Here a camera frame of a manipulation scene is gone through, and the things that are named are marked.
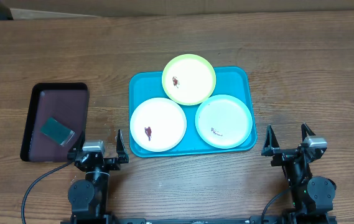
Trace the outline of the white plate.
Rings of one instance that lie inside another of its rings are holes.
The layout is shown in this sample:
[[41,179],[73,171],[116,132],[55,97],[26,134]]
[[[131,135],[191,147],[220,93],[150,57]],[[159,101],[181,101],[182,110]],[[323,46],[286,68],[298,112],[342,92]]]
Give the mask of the white plate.
[[130,133],[135,143],[150,152],[172,149],[183,139],[187,118],[182,108],[168,98],[151,98],[132,113]]

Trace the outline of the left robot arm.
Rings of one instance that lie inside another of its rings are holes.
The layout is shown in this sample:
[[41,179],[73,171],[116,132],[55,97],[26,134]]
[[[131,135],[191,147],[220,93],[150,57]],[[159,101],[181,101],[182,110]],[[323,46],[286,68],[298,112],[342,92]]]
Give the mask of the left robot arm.
[[71,223],[119,223],[106,207],[109,173],[120,170],[121,164],[129,162],[121,131],[116,135],[116,153],[116,157],[105,157],[104,142],[87,141],[84,134],[69,150],[67,157],[85,173],[85,178],[75,181],[68,190]]

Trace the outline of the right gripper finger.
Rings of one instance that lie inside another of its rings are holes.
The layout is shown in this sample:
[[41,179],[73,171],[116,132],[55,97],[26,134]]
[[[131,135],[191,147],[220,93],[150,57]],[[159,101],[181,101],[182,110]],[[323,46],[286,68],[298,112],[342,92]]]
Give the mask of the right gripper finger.
[[263,146],[263,151],[273,151],[279,149],[279,143],[272,126],[269,124],[266,129],[266,139]]
[[302,141],[304,141],[307,136],[315,136],[315,133],[308,127],[306,123],[302,123],[301,135],[302,135]]

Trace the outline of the yellow-green plate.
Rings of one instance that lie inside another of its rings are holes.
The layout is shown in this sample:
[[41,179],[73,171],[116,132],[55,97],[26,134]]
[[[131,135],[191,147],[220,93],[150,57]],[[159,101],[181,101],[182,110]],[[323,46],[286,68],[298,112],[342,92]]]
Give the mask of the yellow-green plate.
[[213,66],[195,54],[174,57],[162,71],[162,87],[166,95],[180,105],[202,103],[212,95],[216,82]]

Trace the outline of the green and white sponge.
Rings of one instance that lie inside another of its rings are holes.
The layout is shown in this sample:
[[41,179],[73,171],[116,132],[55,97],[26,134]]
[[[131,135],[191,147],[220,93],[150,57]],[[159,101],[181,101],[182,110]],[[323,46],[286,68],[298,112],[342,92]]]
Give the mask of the green and white sponge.
[[75,135],[74,131],[64,126],[53,117],[46,120],[40,132],[60,146],[66,145]]

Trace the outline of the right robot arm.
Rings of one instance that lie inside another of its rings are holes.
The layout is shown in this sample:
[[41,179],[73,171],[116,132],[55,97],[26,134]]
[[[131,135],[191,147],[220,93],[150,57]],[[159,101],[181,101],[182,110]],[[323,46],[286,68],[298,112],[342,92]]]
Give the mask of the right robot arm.
[[[269,125],[262,156],[271,156],[273,167],[282,167],[289,187],[274,196],[264,207],[261,223],[336,223],[328,212],[333,210],[337,185],[331,179],[314,176],[310,163],[320,159],[327,150],[325,138],[316,135],[307,124],[301,125],[302,142],[294,149],[281,149]],[[291,193],[293,207],[280,216],[267,216],[268,208],[280,197]]]

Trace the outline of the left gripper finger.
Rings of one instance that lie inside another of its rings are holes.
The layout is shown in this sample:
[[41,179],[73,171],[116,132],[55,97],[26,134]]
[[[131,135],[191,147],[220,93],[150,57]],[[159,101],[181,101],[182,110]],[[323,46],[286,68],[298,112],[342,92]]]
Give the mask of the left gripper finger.
[[120,129],[118,130],[116,138],[116,152],[118,154],[118,157],[128,157],[128,153],[126,152],[124,146],[123,135]]
[[85,142],[85,132],[82,131],[78,137],[78,139],[73,144],[72,148],[70,149],[71,152],[79,151],[82,149],[83,144]]

